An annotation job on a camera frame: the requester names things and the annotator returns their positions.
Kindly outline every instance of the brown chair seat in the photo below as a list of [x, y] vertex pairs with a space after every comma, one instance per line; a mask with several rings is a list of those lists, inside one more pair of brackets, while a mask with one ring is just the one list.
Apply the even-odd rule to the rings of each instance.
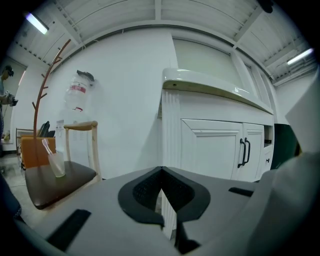
[[39, 210], [65, 198], [97, 175], [93, 169], [72, 161], [65, 161], [64, 167], [65, 176], [59, 178], [54, 175], [50, 165], [25, 171], [29, 196]]

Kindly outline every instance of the ceiling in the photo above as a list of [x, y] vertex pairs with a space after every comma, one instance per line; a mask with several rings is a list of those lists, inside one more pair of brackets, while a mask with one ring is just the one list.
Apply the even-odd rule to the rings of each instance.
[[71, 43], [62, 57], [116, 30], [170, 25], [227, 41], [255, 60], [274, 83], [316, 66], [313, 56], [287, 65], [309, 45], [277, 6], [269, 14], [256, 0], [54, 0], [34, 14], [49, 27], [48, 32], [43, 35], [26, 21], [12, 44], [46, 65], [68, 39]]

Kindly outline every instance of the white countertop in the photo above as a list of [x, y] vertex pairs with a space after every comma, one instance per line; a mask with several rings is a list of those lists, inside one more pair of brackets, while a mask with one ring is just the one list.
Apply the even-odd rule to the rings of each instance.
[[272, 115], [274, 114], [269, 106], [252, 93], [211, 75], [179, 68], [165, 68], [162, 75], [162, 89], [164, 90], [217, 95], [248, 104]]

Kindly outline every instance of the wooden chair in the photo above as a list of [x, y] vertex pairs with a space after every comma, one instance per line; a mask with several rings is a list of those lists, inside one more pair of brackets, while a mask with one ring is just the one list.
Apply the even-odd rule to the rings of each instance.
[[[28, 168], [25, 171], [26, 187], [32, 203], [39, 210], [55, 207], [62, 199], [76, 193], [79, 189], [102, 180], [97, 143], [98, 122], [83, 122], [65, 125], [67, 161], [64, 162], [65, 175], [57, 178], [50, 165]], [[92, 132], [92, 153], [94, 170], [72, 162], [70, 158], [69, 130]]]

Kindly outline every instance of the orange chair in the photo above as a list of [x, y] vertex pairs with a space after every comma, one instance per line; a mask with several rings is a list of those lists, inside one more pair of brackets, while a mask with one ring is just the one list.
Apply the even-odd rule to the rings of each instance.
[[[49, 165], [48, 153], [42, 144], [42, 140], [47, 139], [49, 142], [49, 148], [53, 153], [56, 153], [56, 139], [55, 138], [36, 138], [36, 148], [38, 152], [38, 160], [40, 166]], [[24, 167], [26, 169], [38, 166], [35, 142], [33, 135], [23, 135], [21, 138], [21, 154]]]

